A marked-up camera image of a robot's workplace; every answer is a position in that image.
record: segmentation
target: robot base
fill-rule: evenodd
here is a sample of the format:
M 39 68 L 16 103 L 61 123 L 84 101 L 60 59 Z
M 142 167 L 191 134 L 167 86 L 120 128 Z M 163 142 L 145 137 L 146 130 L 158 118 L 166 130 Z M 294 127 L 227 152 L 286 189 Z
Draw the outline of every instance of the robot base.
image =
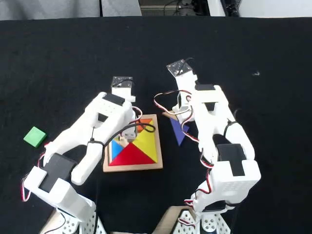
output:
M 94 224 L 95 224 L 95 217 L 96 213 L 89 218 L 88 222 L 79 222 L 76 218 L 63 213 L 66 221 L 64 223 L 64 218 L 57 214 L 55 223 L 59 226 L 64 223 L 64 225 L 56 229 L 55 231 L 49 232 L 49 234 L 93 234 L 94 231 Z M 97 232 L 96 234 L 106 234 L 106 231 L 103 227 L 103 224 L 100 218 L 97 219 Z
M 181 211 L 179 218 L 190 223 L 195 223 L 193 216 L 188 209 Z M 200 222 L 194 226 L 186 226 L 175 223 L 171 234 L 230 234 L 231 230 L 220 214 L 203 214 Z

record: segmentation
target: tangram puzzle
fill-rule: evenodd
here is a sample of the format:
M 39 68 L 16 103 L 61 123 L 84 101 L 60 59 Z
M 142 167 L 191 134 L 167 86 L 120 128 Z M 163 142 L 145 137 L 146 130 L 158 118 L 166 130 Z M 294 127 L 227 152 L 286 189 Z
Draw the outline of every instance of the tangram puzzle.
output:
M 156 127 L 150 133 L 137 126 L 138 135 L 133 142 L 115 138 L 105 149 L 104 172 L 134 171 L 162 168 L 162 157 L 156 115 L 143 115 L 141 123 Z

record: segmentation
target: yellow triangle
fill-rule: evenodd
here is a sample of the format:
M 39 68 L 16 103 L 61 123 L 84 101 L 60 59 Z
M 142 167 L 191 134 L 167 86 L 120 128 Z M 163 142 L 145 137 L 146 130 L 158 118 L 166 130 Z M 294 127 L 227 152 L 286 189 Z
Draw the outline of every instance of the yellow triangle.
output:
M 143 129 L 143 131 L 137 135 L 136 139 L 132 143 L 157 163 L 155 132 L 149 133 Z

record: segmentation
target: cable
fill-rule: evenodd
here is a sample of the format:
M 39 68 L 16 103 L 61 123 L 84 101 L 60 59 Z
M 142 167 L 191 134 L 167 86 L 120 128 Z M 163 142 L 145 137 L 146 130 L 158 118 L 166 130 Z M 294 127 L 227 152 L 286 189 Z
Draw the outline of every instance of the cable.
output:
M 210 186 L 210 182 L 209 182 L 209 174 L 210 174 L 210 171 L 211 171 L 211 169 L 208 169 L 208 170 L 207 170 L 207 173 L 206 173 L 206 182 L 207 182 L 207 186 L 208 186 L 209 193 L 212 192 L 212 189 L 211 189 L 211 186 Z
M 167 7 L 168 5 L 170 5 L 171 3 L 175 2 L 175 1 L 177 1 L 177 0 L 170 1 L 170 2 L 168 2 L 168 3 L 166 3 L 166 4 L 164 5 L 164 9 L 163 9 L 164 16 L 166 16 L 166 12 L 165 12 L 166 7 Z
M 26 202 L 29 200 L 30 195 L 31 195 L 31 191 L 28 192 L 27 197 L 25 197 L 25 187 L 24 187 L 24 181 L 26 179 L 26 177 L 28 176 L 29 173 L 27 173 L 26 175 L 24 175 L 24 177 L 21 179 L 21 184 L 20 184 L 20 196 L 21 196 L 21 200 L 23 202 Z
M 127 126 L 125 126 L 124 128 L 120 129 L 119 131 L 115 132 L 107 141 L 106 143 L 104 144 L 103 142 L 101 141 L 96 141 L 94 140 L 92 137 L 90 139 L 90 141 L 88 143 L 95 143 L 95 144 L 101 144 L 103 146 L 103 160 L 101 162 L 101 164 L 103 165 L 104 163 L 104 158 L 105 158 L 105 147 L 108 146 L 108 144 L 115 138 L 117 137 L 120 133 L 122 133 L 123 131 L 127 130 L 128 128 L 132 128 L 132 127 L 136 127 L 136 126 L 149 126 L 149 127 L 152 127 L 153 129 L 153 132 L 156 130 L 156 127 L 152 124 L 149 124 L 149 123 L 132 123 L 132 124 L 129 124 Z M 97 194 L 96 194 L 96 207 L 98 207 L 98 199 L 97 197 L 99 196 L 99 189 L 97 189 Z M 96 212 L 96 218 L 95 218 L 95 223 L 94 223 L 94 234 L 96 233 L 96 230 L 97 230 L 97 226 L 98 226 L 98 213 Z
M 153 129 L 153 130 L 149 130 L 149 129 L 147 129 L 145 126 L 142 126 L 142 128 L 143 128 L 146 132 L 149 132 L 149 133 L 153 133 L 153 132 L 155 131 L 154 129 Z
M 142 110 L 140 108 L 138 108 L 136 106 L 132 106 L 132 109 L 136 109 L 137 111 L 140 112 L 139 117 L 130 122 L 130 123 L 135 123 L 135 122 L 139 121 L 142 118 L 143 112 L 142 112 Z
M 189 207 L 192 207 L 193 208 L 193 200 L 190 200 L 190 199 L 185 199 L 184 200 L 184 203 L 185 205 L 189 206 Z
M 191 140 L 193 140 L 193 141 L 199 143 L 198 138 L 196 138 L 195 136 L 192 136 L 191 134 L 189 134 L 189 133 L 187 133 L 187 132 L 185 132 L 185 131 L 183 130 L 184 124 L 187 123 L 187 122 L 192 118 L 192 116 L 193 116 L 193 108 L 192 108 L 192 106 L 191 106 L 191 114 L 181 123 L 181 130 L 182 130 L 182 133 L 183 133 L 185 136 L 187 136 L 189 139 L 191 139 Z
M 180 74 L 180 73 L 183 71 L 182 68 L 184 67 L 185 63 L 186 63 L 187 61 L 190 61 L 190 60 L 194 60 L 194 58 L 189 57 L 189 58 L 187 58 L 187 59 L 184 60 L 184 62 L 181 64 L 181 66 L 180 66 L 179 69 L 177 70 L 177 71 L 178 71 L 178 74 Z
M 123 83 L 123 82 L 126 82 L 126 81 L 131 81 L 131 82 L 132 82 L 132 84 L 135 84 L 135 82 L 133 81 L 133 79 L 129 79 L 129 78 L 127 78 L 127 79 L 123 79 L 123 80 L 121 80 L 120 82 L 118 82 L 118 83 L 116 83 L 116 84 L 112 84 L 112 86 L 111 86 L 111 87 L 116 87 L 116 86 L 118 86 L 119 84 L 121 84 L 121 83 Z
M 238 111 L 241 111 L 242 109 L 240 109 L 240 108 L 237 108 L 236 110 L 234 110 L 234 112 L 233 112 L 233 117 L 234 117 L 234 119 L 236 119 L 236 115 L 237 115 L 237 112 Z
M 42 152 L 41 154 L 40 154 L 40 156 L 39 156 L 39 158 L 38 158 L 38 161 L 37 161 L 37 167 L 39 167 L 39 168 L 41 168 L 40 167 L 40 161 L 41 161 L 41 159 L 44 157 L 44 152 Z
M 99 197 L 99 185 L 100 185 L 100 178 L 101 178 L 101 175 L 98 175 L 97 176 L 97 188 L 96 188 L 96 200 L 95 200 L 95 204 L 96 204 L 96 218 L 94 220 L 94 229 L 93 229 L 93 234 L 96 234 L 97 233 L 97 228 L 98 228 L 98 197 Z
M 205 157 L 204 157 L 204 149 L 201 149 L 201 153 L 199 156 L 199 161 L 200 163 L 204 166 L 207 167 L 208 169 L 212 169 L 214 167 L 214 164 L 212 162 L 209 162 Z
M 238 216 L 239 206 L 240 206 L 240 204 L 238 204 L 234 210 L 234 214 L 233 214 L 232 221 L 231 221 L 231 227 L 230 227 L 231 234 L 233 234 L 233 232 L 234 232 L 234 228 L 235 228 L 235 224 L 236 224 L 237 216 Z
M 44 234 L 47 234 L 47 233 L 53 232 L 53 231 L 55 231 L 55 230 L 57 230 L 57 229 L 60 229 L 61 227 L 63 227 L 63 226 L 64 226 L 64 224 L 65 224 L 65 222 L 66 222 L 66 218 L 65 218 L 65 216 L 64 216 L 62 213 L 60 213 L 60 215 L 61 215 L 61 216 L 63 216 L 63 218 L 64 218 L 64 222 L 63 222 L 63 224 L 62 224 L 61 226 L 59 226 L 58 228 L 54 228 L 54 229 L 51 229 L 51 230 L 49 230 L 49 231 L 46 231 Z
M 223 136 L 224 136 L 224 137 L 225 137 L 225 135 L 226 135 L 226 132 L 227 132 L 228 128 L 229 128 L 231 125 L 235 124 L 235 123 L 238 123 L 238 122 L 237 122 L 237 121 L 230 121 L 230 120 L 228 119 L 228 125 L 225 126 L 225 129 L 224 129 L 224 132 L 223 132 Z
M 203 189 L 196 189 L 196 191 L 195 191 L 195 199 L 197 199 L 197 191 L 201 191 L 201 192 L 203 192 L 203 193 L 205 193 L 205 194 L 211 193 L 211 192 L 205 191 L 205 190 L 203 190 Z
M 164 93 L 156 94 L 156 95 L 154 96 L 154 104 L 155 104 L 158 108 L 160 108 L 161 110 L 163 110 L 163 111 L 165 111 L 165 112 L 167 112 L 168 114 L 171 114 L 171 115 L 173 115 L 173 116 L 180 115 L 180 114 L 182 114 L 182 113 L 188 112 L 188 111 L 190 110 L 190 108 L 188 108 L 188 109 L 185 110 L 185 111 L 180 111 L 180 112 L 177 112 L 177 113 L 170 112 L 170 111 L 168 111 L 165 107 L 163 107 L 163 106 L 160 105 L 158 102 L 156 102 L 156 100 L 155 100 L 155 98 L 158 97 L 158 96 L 160 96 L 160 95 L 167 95 L 167 94 L 171 94 L 171 93 L 175 93 L 175 92 L 185 92 L 185 93 L 187 93 L 187 94 L 192 95 L 192 93 L 190 93 L 189 91 L 186 91 L 186 90 L 170 90 L 170 91 L 167 91 L 167 92 L 164 92 Z
M 178 222 L 180 224 L 183 224 L 185 226 L 193 226 L 195 228 L 195 225 L 200 221 L 200 219 L 198 219 L 198 221 L 194 222 L 194 223 L 191 223 L 189 221 L 186 221 L 185 219 L 183 218 L 177 218 Z

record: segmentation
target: white wall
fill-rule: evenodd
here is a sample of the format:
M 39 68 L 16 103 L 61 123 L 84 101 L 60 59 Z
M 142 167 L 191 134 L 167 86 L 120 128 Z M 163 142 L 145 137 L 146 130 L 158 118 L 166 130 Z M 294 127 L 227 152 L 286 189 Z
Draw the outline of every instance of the white wall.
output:
M 312 17 L 312 0 L 242 0 L 241 17 Z

